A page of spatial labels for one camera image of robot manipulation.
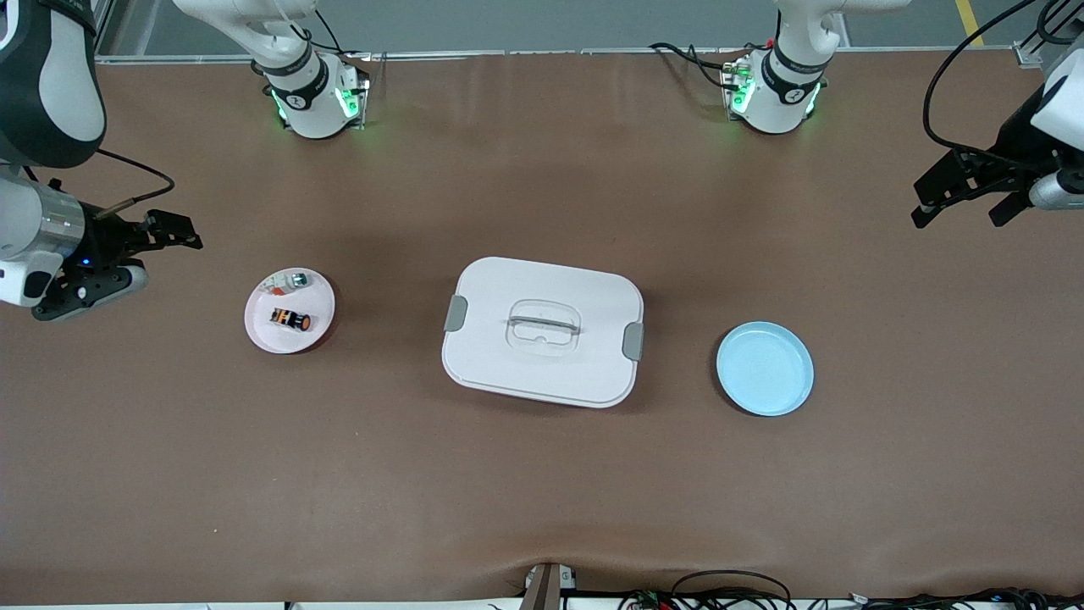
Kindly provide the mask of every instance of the small bottle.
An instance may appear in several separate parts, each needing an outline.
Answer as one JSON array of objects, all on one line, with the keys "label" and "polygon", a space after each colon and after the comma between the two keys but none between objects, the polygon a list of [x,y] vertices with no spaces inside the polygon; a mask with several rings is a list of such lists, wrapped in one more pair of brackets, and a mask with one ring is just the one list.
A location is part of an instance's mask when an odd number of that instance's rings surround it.
[{"label": "small bottle", "polygon": [[289,310],[275,310],[271,313],[271,322],[302,333],[312,328],[312,316],[298,314]]},{"label": "small bottle", "polygon": [[309,275],[280,271],[263,280],[263,284],[260,287],[275,296],[285,296],[307,285],[309,285]]}]

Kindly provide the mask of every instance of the brown table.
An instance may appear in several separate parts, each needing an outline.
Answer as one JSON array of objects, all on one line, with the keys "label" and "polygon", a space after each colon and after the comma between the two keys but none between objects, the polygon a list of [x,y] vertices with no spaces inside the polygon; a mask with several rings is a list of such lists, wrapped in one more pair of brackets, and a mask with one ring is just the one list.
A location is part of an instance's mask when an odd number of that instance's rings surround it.
[{"label": "brown table", "polygon": [[[70,324],[0,309],[0,601],[500,596],[540,560],[592,588],[746,568],[801,596],[1076,593],[1084,215],[911,224],[942,56],[840,55],[783,137],[656,56],[388,64],[369,128],[322,142],[278,129],[246,66],[103,68],[107,147],[172,173],[155,203],[207,247],[146,255],[146,290]],[[969,53],[935,121],[989,143],[1037,79]],[[155,185],[57,173],[103,204]],[[629,400],[444,375],[449,296],[488,255],[641,287]],[[271,356],[242,310],[292,264],[337,282],[339,326]],[[753,320],[813,354],[784,418],[710,375]]]}]

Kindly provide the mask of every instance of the round plate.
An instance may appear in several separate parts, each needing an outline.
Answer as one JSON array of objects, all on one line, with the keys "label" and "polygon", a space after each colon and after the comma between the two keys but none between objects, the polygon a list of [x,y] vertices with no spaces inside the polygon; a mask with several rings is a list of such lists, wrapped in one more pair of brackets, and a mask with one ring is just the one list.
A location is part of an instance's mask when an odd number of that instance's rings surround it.
[{"label": "round plate", "polygon": [[715,373],[726,394],[749,413],[786,415],[813,390],[813,360],[795,334],[772,323],[747,323],[723,339]]},{"label": "round plate", "polygon": [[[275,296],[260,289],[261,280],[245,303],[245,330],[260,350],[272,354],[295,354],[312,348],[331,328],[335,317],[335,290],[326,277],[312,269],[292,267],[279,272],[305,273],[309,275],[310,283],[291,294]],[[276,309],[312,316],[312,329],[301,333],[272,323],[271,313]]]}]

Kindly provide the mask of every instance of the yellow floor line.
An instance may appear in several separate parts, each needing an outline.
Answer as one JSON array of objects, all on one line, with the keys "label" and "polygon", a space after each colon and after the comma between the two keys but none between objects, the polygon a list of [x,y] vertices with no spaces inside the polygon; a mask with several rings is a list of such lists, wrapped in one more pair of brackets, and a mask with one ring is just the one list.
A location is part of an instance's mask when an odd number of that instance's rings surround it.
[{"label": "yellow floor line", "polygon": [[[971,0],[956,0],[956,10],[959,11],[959,20],[964,22],[964,29],[967,30],[967,35],[971,36],[975,30],[979,29],[979,22],[975,20],[975,11],[971,10]],[[982,41],[982,37],[975,39],[971,42],[973,47],[982,47],[985,42]]]}]

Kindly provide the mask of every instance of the black and orange battery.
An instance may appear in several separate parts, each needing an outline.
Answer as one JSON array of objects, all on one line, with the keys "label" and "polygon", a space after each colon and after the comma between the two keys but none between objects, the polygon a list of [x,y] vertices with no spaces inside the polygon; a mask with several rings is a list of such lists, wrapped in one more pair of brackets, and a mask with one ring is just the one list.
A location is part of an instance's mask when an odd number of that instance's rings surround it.
[{"label": "black and orange battery", "polygon": [[289,310],[275,309],[271,313],[271,322],[294,330],[307,332],[312,328],[312,317]]}]

